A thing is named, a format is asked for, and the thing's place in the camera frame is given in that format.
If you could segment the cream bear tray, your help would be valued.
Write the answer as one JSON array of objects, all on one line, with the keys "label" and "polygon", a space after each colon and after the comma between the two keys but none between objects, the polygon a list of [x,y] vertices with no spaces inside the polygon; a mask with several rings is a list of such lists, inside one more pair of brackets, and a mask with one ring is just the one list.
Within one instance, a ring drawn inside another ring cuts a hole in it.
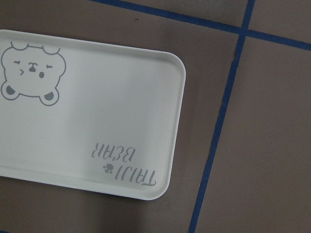
[{"label": "cream bear tray", "polygon": [[185,80],[169,52],[1,30],[1,176],[161,197]]}]

